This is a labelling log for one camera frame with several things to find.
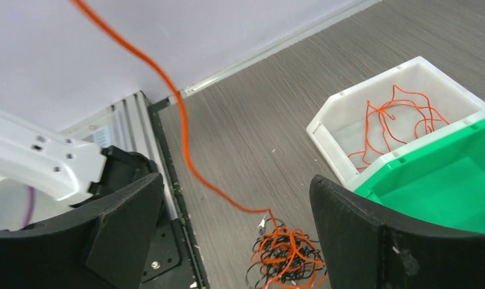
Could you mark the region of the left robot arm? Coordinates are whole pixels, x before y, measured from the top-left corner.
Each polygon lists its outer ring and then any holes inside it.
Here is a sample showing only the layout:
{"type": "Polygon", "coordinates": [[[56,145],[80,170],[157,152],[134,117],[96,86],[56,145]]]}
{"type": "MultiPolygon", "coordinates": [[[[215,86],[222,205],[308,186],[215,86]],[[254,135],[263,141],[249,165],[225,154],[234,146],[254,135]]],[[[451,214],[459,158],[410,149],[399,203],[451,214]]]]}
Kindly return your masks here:
{"type": "Polygon", "coordinates": [[[64,135],[0,109],[0,204],[22,207],[27,185],[78,207],[154,171],[146,103],[118,102],[104,120],[64,135]]]}

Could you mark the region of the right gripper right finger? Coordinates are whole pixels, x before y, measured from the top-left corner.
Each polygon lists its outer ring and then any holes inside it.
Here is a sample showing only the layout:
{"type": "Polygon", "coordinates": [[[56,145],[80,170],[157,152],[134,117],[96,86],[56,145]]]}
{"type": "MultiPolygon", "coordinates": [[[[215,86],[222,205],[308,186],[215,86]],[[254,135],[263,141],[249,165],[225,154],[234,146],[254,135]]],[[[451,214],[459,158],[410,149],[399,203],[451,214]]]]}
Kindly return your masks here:
{"type": "Polygon", "coordinates": [[[414,219],[322,175],[309,197],[332,288],[485,288],[485,234],[414,219]]]}

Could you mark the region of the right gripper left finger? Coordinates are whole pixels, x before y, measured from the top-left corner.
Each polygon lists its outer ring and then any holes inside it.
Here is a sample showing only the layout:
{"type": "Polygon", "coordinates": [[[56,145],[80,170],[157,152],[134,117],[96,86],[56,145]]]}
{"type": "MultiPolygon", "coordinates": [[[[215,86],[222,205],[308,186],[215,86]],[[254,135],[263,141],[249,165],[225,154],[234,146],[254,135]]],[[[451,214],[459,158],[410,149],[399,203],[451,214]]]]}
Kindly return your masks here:
{"type": "Polygon", "coordinates": [[[138,288],[164,184],[151,173],[20,231],[0,231],[0,288],[138,288]]]}

